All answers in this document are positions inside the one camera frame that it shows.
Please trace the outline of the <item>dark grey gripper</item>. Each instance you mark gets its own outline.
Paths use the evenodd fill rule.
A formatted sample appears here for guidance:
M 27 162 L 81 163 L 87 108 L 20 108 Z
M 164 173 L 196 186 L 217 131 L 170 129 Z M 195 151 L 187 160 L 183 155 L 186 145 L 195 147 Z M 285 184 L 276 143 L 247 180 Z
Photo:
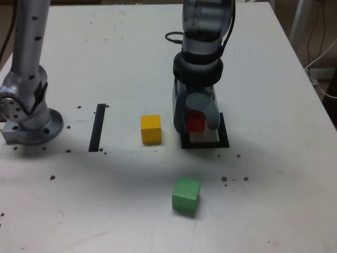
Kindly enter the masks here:
M 220 113 L 216 101 L 214 86 L 192 86 L 181 83 L 177 78 L 173 85 L 173 124 L 179 134 L 185 133 L 185 111 L 203 113 L 210 130 L 220 126 Z

